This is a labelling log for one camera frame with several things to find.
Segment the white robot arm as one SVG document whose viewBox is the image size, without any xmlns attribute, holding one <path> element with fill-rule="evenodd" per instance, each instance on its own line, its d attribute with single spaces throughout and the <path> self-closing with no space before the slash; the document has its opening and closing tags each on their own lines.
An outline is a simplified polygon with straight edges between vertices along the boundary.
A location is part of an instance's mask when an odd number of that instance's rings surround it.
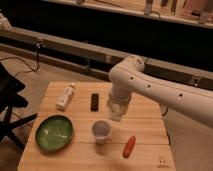
<svg viewBox="0 0 213 171">
<path fill-rule="evenodd" d="M 148 76 L 144 68 L 141 57 L 130 55 L 110 70 L 109 119 L 121 121 L 135 92 L 213 128 L 213 91 Z"/>
</svg>

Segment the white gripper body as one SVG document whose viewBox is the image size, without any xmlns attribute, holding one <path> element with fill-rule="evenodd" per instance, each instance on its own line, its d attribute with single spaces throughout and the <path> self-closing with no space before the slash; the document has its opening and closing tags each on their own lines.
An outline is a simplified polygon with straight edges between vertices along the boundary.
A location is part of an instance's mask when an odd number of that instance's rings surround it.
<svg viewBox="0 0 213 171">
<path fill-rule="evenodd" d="M 107 107 L 111 115 L 124 115 L 128 109 L 130 98 L 116 99 L 110 96 L 107 100 Z"/>
</svg>

